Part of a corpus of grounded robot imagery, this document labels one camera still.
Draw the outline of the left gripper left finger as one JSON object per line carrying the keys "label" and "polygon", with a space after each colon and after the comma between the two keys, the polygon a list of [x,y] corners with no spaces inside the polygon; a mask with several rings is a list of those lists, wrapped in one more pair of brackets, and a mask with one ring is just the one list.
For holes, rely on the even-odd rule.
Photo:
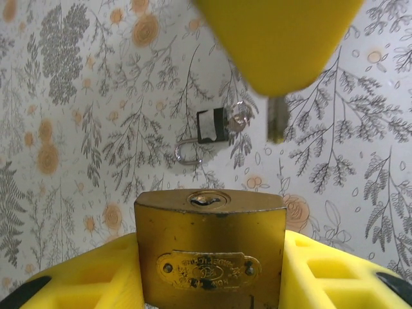
{"label": "left gripper left finger", "polygon": [[7,308],[144,308],[136,234],[47,268],[6,297]]}

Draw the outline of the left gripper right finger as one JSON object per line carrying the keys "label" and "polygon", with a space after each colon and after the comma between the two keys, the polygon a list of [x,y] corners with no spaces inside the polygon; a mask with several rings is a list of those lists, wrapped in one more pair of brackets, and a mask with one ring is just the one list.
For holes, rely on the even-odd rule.
{"label": "left gripper right finger", "polygon": [[411,308],[411,283],[392,270],[285,232],[280,308]]}

